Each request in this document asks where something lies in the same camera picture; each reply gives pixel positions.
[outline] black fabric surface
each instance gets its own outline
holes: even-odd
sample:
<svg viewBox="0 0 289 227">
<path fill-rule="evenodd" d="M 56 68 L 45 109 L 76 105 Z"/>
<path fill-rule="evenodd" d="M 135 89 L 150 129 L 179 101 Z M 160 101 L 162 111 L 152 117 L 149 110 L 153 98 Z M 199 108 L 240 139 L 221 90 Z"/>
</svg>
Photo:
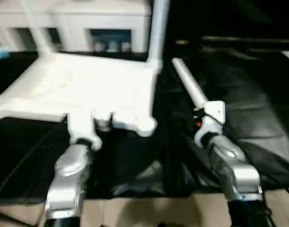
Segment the black fabric surface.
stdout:
<svg viewBox="0 0 289 227">
<path fill-rule="evenodd" d="M 12 67 L 0 68 L 0 73 L 11 83 L 35 59 L 36 55 L 16 54 L 2 62 Z M 263 176 L 267 189 L 289 186 L 289 60 L 281 54 L 245 60 L 220 52 L 199 54 L 186 63 L 211 100 L 226 102 L 229 126 L 257 169 L 279 180 L 277 184 Z M 0 91 L 5 87 L 7 83 L 0 81 Z M 185 197 L 192 191 L 221 191 L 206 151 L 194 145 L 193 105 L 170 61 L 157 79 L 153 114 L 158 127 L 149 138 L 125 130 L 99 133 L 104 146 L 94 155 L 88 198 Z M 54 127 L 10 179 L 0 203 L 45 200 L 54 163 L 69 139 L 66 123 L 0 120 L 0 184 Z"/>
<path fill-rule="evenodd" d="M 145 56 L 119 57 L 145 59 Z M 0 92 L 36 58 L 35 53 L 14 53 L 10 59 L 0 61 Z M 192 187 L 185 185 L 193 184 L 193 179 L 183 174 L 187 173 L 187 169 L 175 157 L 177 143 L 169 142 L 169 130 L 162 118 L 158 95 L 155 100 L 154 116 L 158 126 L 153 136 L 142 138 L 133 131 L 116 129 L 110 133 L 97 132 L 103 140 L 103 147 L 94 154 L 92 175 L 87 182 L 87 198 L 177 197 L 190 194 Z M 54 176 L 55 161 L 66 150 L 69 142 L 65 122 L 14 118 L 0 120 L 0 184 L 29 149 L 47 133 L 51 134 L 10 178 L 0 195 L 0 203 L 44 201 Z"/>
<path fill-rule="evenodd" d="M 212 52 L 198 54 L 196 57 L 193 55 L 192 60 L 186 59 L 186 63 L 207 97 L 226 103 L 227 125 L 262 175 L 265 187 L 287 187 L 289 59 L 282 54 L 257 55 L 248 58 L 244 55 L 237 57 L 235 54 Z M 194 173 L 201 180 L 201 185 L 218 187 L 217 179 L 209 171 L 207 152 L 194 144 L 194 106 L 179 77 L 170 67 L 167 69 L 169 76 L 163 78 L 163 87 L 166 87 L 168 95 L 171 122 L 176 123 L 179 131 L 177 134 L 182 134 L 189 156 L 193 155 L 194 159 L 202 163 Z"/>
</svg>

